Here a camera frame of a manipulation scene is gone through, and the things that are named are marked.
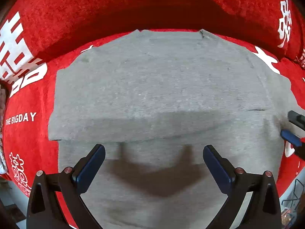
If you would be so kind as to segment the red pillow with white print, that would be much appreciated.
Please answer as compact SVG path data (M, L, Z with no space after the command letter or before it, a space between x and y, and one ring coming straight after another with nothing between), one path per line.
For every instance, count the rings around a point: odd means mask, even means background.
M1 80L99 38L142 29L206 29L300 58L304 17L292 0L17 0L1 23Z

